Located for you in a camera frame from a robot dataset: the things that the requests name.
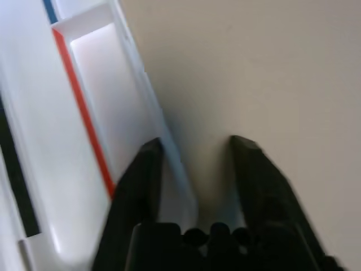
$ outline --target black strip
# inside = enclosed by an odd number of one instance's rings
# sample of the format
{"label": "black strip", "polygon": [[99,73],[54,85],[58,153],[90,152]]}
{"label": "black strip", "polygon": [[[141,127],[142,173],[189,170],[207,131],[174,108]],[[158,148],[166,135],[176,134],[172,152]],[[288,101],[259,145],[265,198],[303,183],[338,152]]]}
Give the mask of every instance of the black strip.
{"label": "black strip", "polygon": [[9,124],[3,102],[0,96],[0,146],[5,160],[7,174],[10,180],[12,192],[15,196],[17,207],[23,221],[27,237],[40,233],[39,224],[35,216],[33,204],[30,200],[23,171],[16,154],[14,140],[12,139]]}

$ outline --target blue stripe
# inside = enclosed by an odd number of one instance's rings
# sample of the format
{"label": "blue stripe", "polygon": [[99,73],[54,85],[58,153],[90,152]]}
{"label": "blue stripe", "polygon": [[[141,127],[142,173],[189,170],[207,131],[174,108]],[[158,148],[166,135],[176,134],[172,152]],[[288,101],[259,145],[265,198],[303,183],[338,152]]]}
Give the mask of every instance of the blue stripe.
{"label": "blue stripe", "polygon": [[50,23],[55,24],[58,21],[58,19],[55,15],[55,10],[54,7],[52,6],[51,0],[43,0],[43,1]]}

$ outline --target red line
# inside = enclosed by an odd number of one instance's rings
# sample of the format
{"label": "red line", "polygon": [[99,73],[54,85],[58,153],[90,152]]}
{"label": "red line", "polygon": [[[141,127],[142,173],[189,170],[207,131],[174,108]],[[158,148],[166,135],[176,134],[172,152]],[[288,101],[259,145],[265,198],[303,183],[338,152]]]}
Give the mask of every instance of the red line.
{"label": "red line", "polygon": [[75,99],[77,101],[79,110],[80,110],[80,114],[83,118],[83,122],[84,125],[86,127],[88,136],[89,136],[89,140],[90,143],[93,147],[94,153],[95,153],[95,157],[98,161],[99,164],[99,168],[100,171],[102,172],[103,175],[103,180],[105,183],[105,186],[108,190],[108,194],[111,198],[113,198],[113,193],[114,193],[114,189],[115,189],[115,185],[112,181],[111,175],[109,173],[108,167],[107,167],[107,163],[105,161],[104,158],[104,154],[102,152],[102,148],[99,144],[98,138],[96,136],[96,132],[94,129],[94,126],[91,122],[91,118],[90,118],[90,114],[89,111],[86,107],[86,102],[82,93],[82,90],[80,88],[80,84],[77,80],[77,76],[75,74],[73,65],[72,65],[72,61],[67,49],[67,46],[65,44],[65,39],[63,37],[63,35],[61,35],[58,31],[56,31],[55,29],[52,30],[54,37],[56,39],[56,43],[58,44],[58,49],[60,52],[60,56],[63,60],[64,66],[65,66],[65,70],[67,71],[68,74],[68,78],[69,81],[71,83],[73,92],[74,92],[74,96]]}

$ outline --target red stripe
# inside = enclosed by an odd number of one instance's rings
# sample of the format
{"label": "red stripe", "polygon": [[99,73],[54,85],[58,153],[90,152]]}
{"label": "red stripe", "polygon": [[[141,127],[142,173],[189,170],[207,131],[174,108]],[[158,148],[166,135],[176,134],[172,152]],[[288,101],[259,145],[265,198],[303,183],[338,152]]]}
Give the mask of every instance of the red stripe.
{"label": "red stripe", "polygon": [[114,193],[114,189],[115,189],[115,185],[114,185],[114,183],[112,181],[111,175],[110,175],[108,167],[107,167],[107,163],[105,161],[105,157],[104,157],[102,148],[101,148],[101,146],[99,144],[99,141],[98,141],[98,138],[96,136],[94,126],[93,126],[93,124],[91,122],[90,114],[89,114],[89,111],[87,109],[86,102],[85,102],[82,90],[80,88],[80,84],[79,84],[79,82],[77,80],[77,76],[75,74],[75,71],[74,71],[74,68],[73,68],[73,65],[72,65],[72,61],[71,61],[67,46],[65,44],[65,39],[64,39],[63,35],[61,35],[55,29],[53,29],[52,32],[53,32],[54,37],[56,39],[56,43],[58,44],[58,49],[59,49],[59,52],[60,52],[60,56],[61,56],[61,58],[63,60],[65,70],[67,71],[68,78],[69,78],[69,81],[71,83],[73,93],[74,93],[75,99],[77,101],[79,110],[80,110],[80,114],[81,114],[81,116],[83,118],[83,122],[84,122],[84,125],[86,127],[90,143],[91,143],[91,145],[93,147],[95,157],[96,157],[96,159],[98,161],[100,171],[102,172],[102,176],[103,176],[105,186],[106,186],[106,188],[108,190],[109,196],[112,198],[113,193]]}

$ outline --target beige surface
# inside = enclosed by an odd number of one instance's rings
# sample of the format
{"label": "beige surface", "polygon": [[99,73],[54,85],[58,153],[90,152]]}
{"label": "beige surface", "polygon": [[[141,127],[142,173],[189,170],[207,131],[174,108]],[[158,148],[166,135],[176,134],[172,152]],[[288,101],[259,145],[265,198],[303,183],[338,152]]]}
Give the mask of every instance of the beige surface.
{"label": "beige surface", "polygon": [[360,269],[361,2],[121,2],[201,205],[221,197],[226,137],[249,137]]}

